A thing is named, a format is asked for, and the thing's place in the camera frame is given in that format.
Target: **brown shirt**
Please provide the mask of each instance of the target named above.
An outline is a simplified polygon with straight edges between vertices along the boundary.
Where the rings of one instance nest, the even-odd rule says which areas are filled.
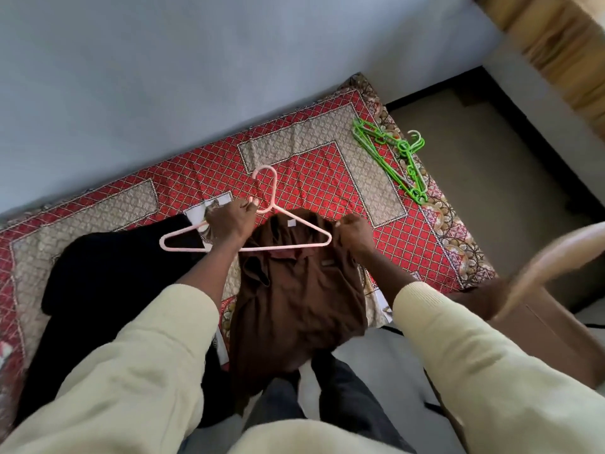
[[[333,234],[334,223],[305,209],[295,215]],[[246,246],[324,242],[326,237],[273,215]],[[231,322],[235,388],[248,395],[291,372],[320,349],[334,349],[367,328],[357,265],[337,242],[326,247],[239,254],[241,287]]]

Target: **bedsheet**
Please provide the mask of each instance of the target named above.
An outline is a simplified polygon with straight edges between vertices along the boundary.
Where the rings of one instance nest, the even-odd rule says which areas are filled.
[[[394,136],[400,134],[367,79],[357,74],[313,105],[27,213],[0,228],[0,439],[10,430],[24,372],[47,322],[40,303],[53,261],[63,249],[84,234],[144,226],[191,211],[209,199],[266,197],[268,174],[259,175],[259,182],[250,177],[259,165],[273,165],[279,173],[277,204],[305,207],[330,220],[350,212],[363,215],[374,228],[379,250],[442,292],[492,278],[493,268],[422,163],[417,160],[429,200],[418,206],[355,142],[351,131],[355,117]],[[423,136],[424,149],[431,149],[430,134]],[[388,147],[377,148],[400,169]],[[257,223],[264,220],[257,217]],[[360,275],[368,324],[380,326],[385,318],[376,287],[367,273]],[[227,344],[238,288],[234,261],[220,320]]]

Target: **sleeve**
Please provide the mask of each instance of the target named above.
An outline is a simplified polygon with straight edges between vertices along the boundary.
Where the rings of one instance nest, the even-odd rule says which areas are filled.
[[[605,446],[605,398],[530,357],[423,282],[393,316],[423,359],[471,453],[588,453]]]
[[[204,358],[217,324],[202,291],[167,287],[74,368],[0,453],[174,454],[201,419]]]

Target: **hanger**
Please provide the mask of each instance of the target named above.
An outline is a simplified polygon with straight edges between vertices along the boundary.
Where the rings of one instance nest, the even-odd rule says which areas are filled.
[[[279,205],[277,205],[275,203],[275,193],[277,191],[277,171],[273,167],[271,167],[271,166],[257,167],[256,170],[254,170],[254,172],[252,173],[252,179],[256,180],[256,176],[263,169],[269,169],[271,172],[273,172],[273,185],[272,185],[273,191],[271,192],[271,200],[268,203],[268,207],[263,210],[257,210],[256,213],[258,213],[259,215],[264,215],[265,213],[271,211],[272,209],[275,209],[278,212],[281,212],[284,215],[288,215],[290,218],[292,218],[302,224],[306,224],[309,228],[313,228],[314,230],[317,230],[320,233],[325,234],[326,236],[328,236],[328,240],[326,242],[314,243],[314,244],[277,245],[277,246],[270,246],[270,247],[242,247],[241,249],[239,249],[239,251],[240,252],[260,252],[260,251],[265,251],[265,250],[286,250],[286,249],[292,249],[292,248],[325,247],[330,242],[332,242],[332,235],[328,231],[321,229],[321,228],[315,226],[314,224],[309,223],[306,220],[303,220],[301,217],[297,217],[296,215],[294,215],[294,213],[290,213],[289,211],[284,210],[283,208],[281,208]],[[252,197],[248,198],[248,202],[252,202]],[[183,234],[192,229],[197,229],[201,226],[204,226],[204,224],[208,224],[208,222],[202,221],[199,224],[193,224],[192,226],[188,226],[187,228],[179,229],[178,231],[169,232],[168,234],[163,235],[160,239],[160,247],[167,252],[202,252],[202,253],[209,252],[210,250],[206,249],[206,248],[167,247],[165,244],[165,241],[167,238],[178,236],[179,234]]]

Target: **pile of green hangers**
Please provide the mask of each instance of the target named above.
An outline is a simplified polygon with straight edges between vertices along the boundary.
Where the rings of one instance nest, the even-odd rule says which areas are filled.
[[[424,146],[424,139],[418,131],[408,132],[412,137],[412,144],[404,138],[395,138],[391,134],[384,132],[371,122],[361,118],[353,120],[353,136],[368,154],[378,162],[378,165],[390,176],[399,188],[403,189],[414,202],[422,205],[427,202],[427,185],[420,174],[418,166],[412,157],[412,154]],[[374,139],[377,144],[389,144],[395,147],[399,159],[403,159],[406,165],[406,173],[412,182],[409,182],[403,175],[399,174],[393,167],[378,154],[378,151],[370,140]]]

